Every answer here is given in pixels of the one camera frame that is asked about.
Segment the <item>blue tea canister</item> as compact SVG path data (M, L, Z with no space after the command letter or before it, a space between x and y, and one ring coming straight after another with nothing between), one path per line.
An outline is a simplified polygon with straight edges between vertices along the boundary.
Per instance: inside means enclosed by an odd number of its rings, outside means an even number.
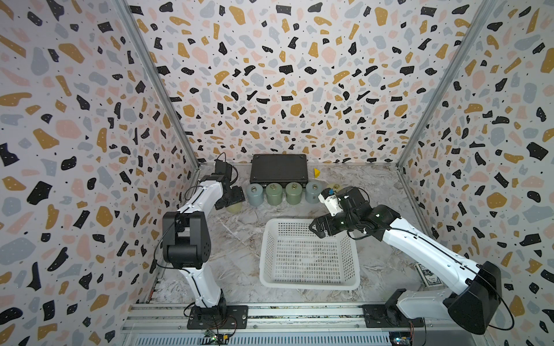
M252 207L258 207L263 204L263 194L264 188L258 183L250 184L246 189L247 200Z

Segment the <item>blue-grey tea canister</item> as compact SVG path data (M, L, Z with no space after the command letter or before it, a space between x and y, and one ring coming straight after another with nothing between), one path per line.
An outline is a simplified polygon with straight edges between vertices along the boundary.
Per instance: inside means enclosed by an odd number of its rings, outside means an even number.
M320 181L309 181L305 188L305 200L310 204L319 203L320 193L324 189L324 184Z

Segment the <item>green tea canister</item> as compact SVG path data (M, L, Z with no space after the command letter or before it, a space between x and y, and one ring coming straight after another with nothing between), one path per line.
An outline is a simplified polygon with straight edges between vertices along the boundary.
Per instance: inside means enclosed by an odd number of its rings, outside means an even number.
M287 203L295 206L302 200L303 187L301 183L291 182L285 188Z
M283 200L283 187L279 183L270 183L265 188L265 194L270 206L278 206Z

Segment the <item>yellow-green canister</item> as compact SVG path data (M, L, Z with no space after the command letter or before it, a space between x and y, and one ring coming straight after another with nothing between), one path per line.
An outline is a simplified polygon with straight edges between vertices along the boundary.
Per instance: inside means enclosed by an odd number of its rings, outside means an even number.
M242 206L243 206L243 202L234 203L230 206L227 206L226 210L227 210L227 212L229 212L231 214L237 214L237 213L240 213L242 211Z
M334 193L337 193L342 189L338 183L330 183L327 185L327 188L330 188Z

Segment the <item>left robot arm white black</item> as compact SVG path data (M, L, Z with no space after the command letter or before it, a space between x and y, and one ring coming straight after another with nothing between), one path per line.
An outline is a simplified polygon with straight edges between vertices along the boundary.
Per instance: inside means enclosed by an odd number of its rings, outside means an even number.
M243 189L236 184L238 171L225 158L216 158L214 171L188 189L192 196L178 210L162 218L162 236L157 248L164 264L153 256L153 267L176 270L188 282L195 296L190 316L223 324L227 303L208 265L212 253L207 218L213 210L238 213L245 202Z

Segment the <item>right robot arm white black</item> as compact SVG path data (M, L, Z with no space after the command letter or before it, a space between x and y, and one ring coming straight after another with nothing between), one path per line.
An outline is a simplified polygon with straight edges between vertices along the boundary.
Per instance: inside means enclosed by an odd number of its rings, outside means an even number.
M342 232L359 239L373 237L423 265L446 286L442 291L409 291L401 288L385 302L384 317L400 325L416 319L450 320L463 330L482 335L502 297L501 271L492 262L477 262L459 255L418 230L397 211L385 205L371 206L358 187L336 192L324 189L318 196L328 210L313 220L309 229L320 239Z

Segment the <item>white plastic basket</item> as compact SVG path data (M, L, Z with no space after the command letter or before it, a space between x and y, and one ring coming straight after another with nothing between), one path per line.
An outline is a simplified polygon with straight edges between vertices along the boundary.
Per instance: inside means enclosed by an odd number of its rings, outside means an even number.
M265 225L260 280L269 288L352 291L360 285L355 241L320 239L310 219L271 219Z

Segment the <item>black briefcase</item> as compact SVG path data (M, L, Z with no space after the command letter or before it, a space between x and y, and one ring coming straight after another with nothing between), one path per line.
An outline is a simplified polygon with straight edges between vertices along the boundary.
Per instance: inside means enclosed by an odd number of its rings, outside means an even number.
M286 187L299 183L306 187L309 182L307 157L305 154L255 154L250 171L250 184L263 187L278 183Z

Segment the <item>playing card box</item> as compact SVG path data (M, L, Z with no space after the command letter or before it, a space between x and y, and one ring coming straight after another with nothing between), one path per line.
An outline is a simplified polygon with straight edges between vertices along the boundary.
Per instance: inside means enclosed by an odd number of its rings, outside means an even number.
M416 269L419 272L425 287L436 287L436 286L443 285L443 282L440 280L440 278L437 275L435 275L433 272L431 272L429 269L427 269L425 266L421 265L420 263L416 264Z

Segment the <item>circuit board right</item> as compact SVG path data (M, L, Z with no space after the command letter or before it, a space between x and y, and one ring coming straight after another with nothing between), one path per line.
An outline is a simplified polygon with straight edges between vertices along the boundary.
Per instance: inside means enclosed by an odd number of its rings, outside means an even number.
M407 332L390 332L391 346L412 346L413 337Z

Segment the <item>circuit board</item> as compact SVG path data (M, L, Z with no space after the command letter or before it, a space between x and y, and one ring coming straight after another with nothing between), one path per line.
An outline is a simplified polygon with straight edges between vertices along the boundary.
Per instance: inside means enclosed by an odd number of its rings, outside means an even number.
M233 334L222 334L212 330L206 330L202 345L227 345Z
M390 332L391 346L412 346L413 337L407 332Z

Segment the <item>circuit board left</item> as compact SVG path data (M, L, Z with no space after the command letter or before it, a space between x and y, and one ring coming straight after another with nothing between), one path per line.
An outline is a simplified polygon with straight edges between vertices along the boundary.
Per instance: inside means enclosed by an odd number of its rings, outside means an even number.
M212 330L206 330L202 345L227 345L233 334L222 334Z

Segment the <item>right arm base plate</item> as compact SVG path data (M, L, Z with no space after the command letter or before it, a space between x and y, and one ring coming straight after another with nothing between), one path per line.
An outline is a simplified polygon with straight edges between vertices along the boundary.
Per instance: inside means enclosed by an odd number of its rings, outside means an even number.
M365 304L362 306L362 315L366 328L408 328L424 327L422 318L409 319L400 310L385 304Z

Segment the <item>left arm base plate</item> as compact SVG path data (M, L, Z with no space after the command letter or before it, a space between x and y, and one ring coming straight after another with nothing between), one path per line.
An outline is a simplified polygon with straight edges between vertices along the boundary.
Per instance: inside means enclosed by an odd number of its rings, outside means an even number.
M248 323L248 305L224 308L193 307L187 323L188 330L244 330Z

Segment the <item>aluminium rail frame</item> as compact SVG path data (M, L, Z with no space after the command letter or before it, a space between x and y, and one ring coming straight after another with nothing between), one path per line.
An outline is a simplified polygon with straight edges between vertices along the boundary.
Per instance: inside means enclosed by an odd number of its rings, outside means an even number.
M390 332L407 332L412 345L494 345L489 333L474 335L451 321L424 319L416 328L366 328L362 306L376 303L239 303L248 305L244 330L227 345L391 345ZM136 304L122 328L120 345L202 345L206 330L188 330L187 304Z

